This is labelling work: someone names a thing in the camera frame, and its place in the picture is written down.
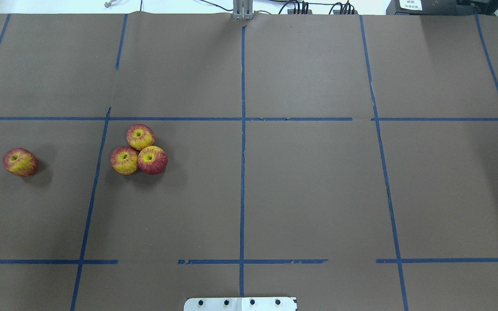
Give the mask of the silver aluminium frame post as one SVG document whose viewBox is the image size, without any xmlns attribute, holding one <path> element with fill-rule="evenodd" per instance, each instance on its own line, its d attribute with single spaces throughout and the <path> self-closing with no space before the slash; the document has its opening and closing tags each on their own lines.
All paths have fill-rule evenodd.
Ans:
<svg viewBox="0 0 498 311">
<path fill-rule="evenodd" d="M 234 20 L 253 19 L 253 0 L 233 0 L 232 15 Z"/>
</svg>

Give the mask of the black device with label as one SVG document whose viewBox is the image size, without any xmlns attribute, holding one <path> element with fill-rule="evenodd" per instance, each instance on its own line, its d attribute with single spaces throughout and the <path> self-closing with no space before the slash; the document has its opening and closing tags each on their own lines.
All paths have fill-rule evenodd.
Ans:
<svg viewBox="0 0 498 311">
<path fill-rule="evenodd" d="M 386 15 L 492 16 L 498 0 L 391 0 Z"/>
</svg>

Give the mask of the red yellow apple far front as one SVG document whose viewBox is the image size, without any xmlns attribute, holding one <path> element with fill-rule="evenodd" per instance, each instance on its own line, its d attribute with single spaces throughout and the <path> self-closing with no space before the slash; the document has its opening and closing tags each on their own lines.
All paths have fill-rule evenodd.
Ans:
<svg viewBox="0 0 498 311">
<path fill-rule="evenodd" d="M 126 132 L 126 140 L 130 147 L 141 151 L 155 143 L 154 132 L 144 124 L 133 124 Z"/>
</svg>

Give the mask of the red yellow apple beside tape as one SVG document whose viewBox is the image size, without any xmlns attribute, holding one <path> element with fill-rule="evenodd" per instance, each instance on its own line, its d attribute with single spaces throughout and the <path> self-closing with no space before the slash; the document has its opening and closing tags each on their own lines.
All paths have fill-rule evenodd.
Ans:
<svg viewBox="0 0 498 311">
<path fill-rule="evenodd" d="M 138 152 L 132 147 L 118 147 L 110 155 L 111 167 L 121 175 L 132 175 L 138 170 Z"/>
</svg>

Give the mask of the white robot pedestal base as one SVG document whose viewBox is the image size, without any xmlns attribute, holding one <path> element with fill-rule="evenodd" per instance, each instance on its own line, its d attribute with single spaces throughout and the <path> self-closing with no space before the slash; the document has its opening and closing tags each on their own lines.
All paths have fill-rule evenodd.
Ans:
<svg viewBox="0 0 498 311">
<path fill-rule="evenodd" d="M 184 311 L 297 311 L 292 297 L 221 297 L 190 298 Z"/>
</svg>

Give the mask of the red yellow apple near pedestal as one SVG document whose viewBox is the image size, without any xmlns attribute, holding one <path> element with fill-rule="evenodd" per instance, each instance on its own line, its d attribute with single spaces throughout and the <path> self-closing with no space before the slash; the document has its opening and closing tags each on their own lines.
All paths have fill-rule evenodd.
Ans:
<svg viewBox="0 0 498 311">
<path fill-rule="evenodd" d="M 168 165 L 168 156 L 162 148 L 148 146 L 138 154 L 137 165 L 147 175 L 158 175 L 165 171 Z"/>
</svg>

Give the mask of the lone red yellow apple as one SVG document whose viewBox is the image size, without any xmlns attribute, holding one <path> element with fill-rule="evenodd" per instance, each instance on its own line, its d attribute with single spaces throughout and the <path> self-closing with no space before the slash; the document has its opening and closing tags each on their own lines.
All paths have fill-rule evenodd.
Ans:
<svg viewBox="0 0 498 311">
<path fill-rule="evenodd" d="M 29 177 L 36 173 L 39 162 L 36 156 L 29 150 L 14 148 L 4 154 L 3 166 L 12 175 Z"/>
</svg>

